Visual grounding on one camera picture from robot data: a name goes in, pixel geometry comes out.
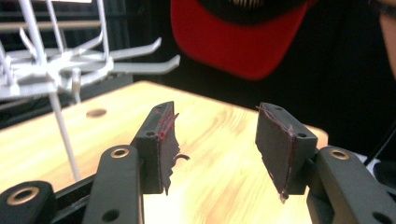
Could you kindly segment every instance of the wooden table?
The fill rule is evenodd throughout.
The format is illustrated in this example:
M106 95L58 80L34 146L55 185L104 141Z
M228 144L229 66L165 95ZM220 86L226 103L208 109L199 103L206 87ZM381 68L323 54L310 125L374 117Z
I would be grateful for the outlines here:
M95 173L109 147L129 144L150 109L174 101L177 140L189 161L178 160L169 196L145 195L146 223L310 223L306 196L285 204L255 146L255 110L149 82L104 94L63 110L82 177ZM87 112L103 108L100 118ZM311 128L319 146L327 134ZM73 183L53 114L0 131L0 192L28 180L54 190Z

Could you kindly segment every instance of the cap brim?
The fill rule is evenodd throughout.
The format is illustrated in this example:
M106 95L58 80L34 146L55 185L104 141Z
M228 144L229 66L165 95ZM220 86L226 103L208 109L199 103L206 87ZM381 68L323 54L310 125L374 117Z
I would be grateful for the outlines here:
M238 77L267 77L282 61L308 10L293 10L255 25L238 25L210 14L197 0L172 0L175 40L194 60Z

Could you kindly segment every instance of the black fabric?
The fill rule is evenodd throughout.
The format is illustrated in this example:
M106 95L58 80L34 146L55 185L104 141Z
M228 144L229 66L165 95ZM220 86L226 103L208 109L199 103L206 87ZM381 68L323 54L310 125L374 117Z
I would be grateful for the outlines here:
M199 0L201 5L225 21L236 24L257 24L286 13L306 0L266 0L256 7L240 7L228 0Z
M382 161L374 166L375 178L390 188L396 189L396 162Z
M167 60L181 52L169 3L152 0L152 6L153 36L163 38L157 60ZM156 81L250 109L280 105L325 130L333 146L367 155L396 120L396 82L378 17L365 0L319 0L264 80L246 81L181 56L180 67ZM395 151L387 158L396 160Z

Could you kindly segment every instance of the white wire rack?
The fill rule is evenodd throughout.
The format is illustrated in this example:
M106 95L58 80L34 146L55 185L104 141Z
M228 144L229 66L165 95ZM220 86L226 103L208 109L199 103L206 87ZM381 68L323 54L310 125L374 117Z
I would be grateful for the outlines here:
M100 82L111 73L166 74L178 67L180 57L177 55L165 63L116 63L118 60L154 52L161 45L161 39L158 38L147 46L110 51L103 0L97 0L101 30L99 36L72 49L65 47L52 2L46 0L50 24L58 48L45 49L31 0L19 0L19 2L26 24L20 27L19 32L26 50L5 52L0 41L0 100L12 102L34 97L49 97L73 176L79 181L78 167L64 125L58 93L69 93L76 103L79 103L81 88ZM93 50L101 44L103 52Z

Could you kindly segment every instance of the metal rod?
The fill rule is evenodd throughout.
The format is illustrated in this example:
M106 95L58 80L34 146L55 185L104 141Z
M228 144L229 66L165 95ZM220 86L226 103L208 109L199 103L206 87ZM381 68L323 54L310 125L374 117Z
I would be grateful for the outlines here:
M103 51L105 54L105 60L108 61L109 47L108 47L108 38L107 38L105 7L103 5L103 0L97 0L97 3L98 3L100 25L103 32Z
M81 90L81 70L79 68L73 68L72 70L72 93L76 104L81 103L79 93Z
M35 13L33 12L32 3L30 0L20 0L23 17L27 23L29 35L35 45L35 52L37 54L37 62L39 65L47 64L47 57L44 52L43 40L41 39L38 30L37 21L35 20Z
M23 104L29 103L30 101L32 101L32 99L22 99L22 100L18 100L18 101L12 101L10 103L1 104L0 111L5 110L5 109L10 109L17 105L23 105Z
M70 144L70 139L67 134L66 127L64 125L64 117L62 116L61 104L59 103L58 94L56 92L51 92L49 94L49 100L52 105L52 109L55 112L55 117L58 121L58 126L59 126L59 130L61 131L62 139L64 140L64 146L66 148L67 157L69 159L70 166L72 168L73 177L75 178L76 181L79 181L81 177L78 172L78 167L73 154L72 146Z
M53 26L53 33L55 34L56 43L58 44L58 49L61 53L64 52L64 42L62 40L61 32L58 27L58 22L55 16L55 10L53 9L53 4L50 0L46 0L47 8L49 10L50 21Z
M9 63L6 59L6 51L3 48L3 44L0 41L0 63L3 65L3 69L6 72L7 84L10 86L12 84L16 84L16 80L12 76L12 71L9 67Z
M37 53L35 52L35 46L30 41L29 37L27 37L23 28L20 28L20 37L23 42L23 45L29 50L30 54L36 59Z

